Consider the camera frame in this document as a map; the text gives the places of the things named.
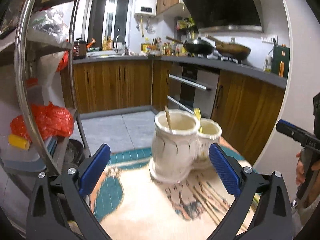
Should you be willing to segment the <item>person's right hand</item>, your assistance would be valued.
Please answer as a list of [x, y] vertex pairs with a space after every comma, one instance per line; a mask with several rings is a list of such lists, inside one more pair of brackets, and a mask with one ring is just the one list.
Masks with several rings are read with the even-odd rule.
[[[296, 167], [297, 186], [300, 186], [305, 181], [304, 166], [300, 160], [300, 155], [301, 155], [300, 152], [296, 155], [296, 157], [298, 158], [297, 167]], [[309, 207], [317, 199], [318, 196], [319, 196], [319, 174], [317, 176], [315, 183], [313, 184], [312, 189], [309, 191], [309, 194], [303, 204], [303, 207]]]

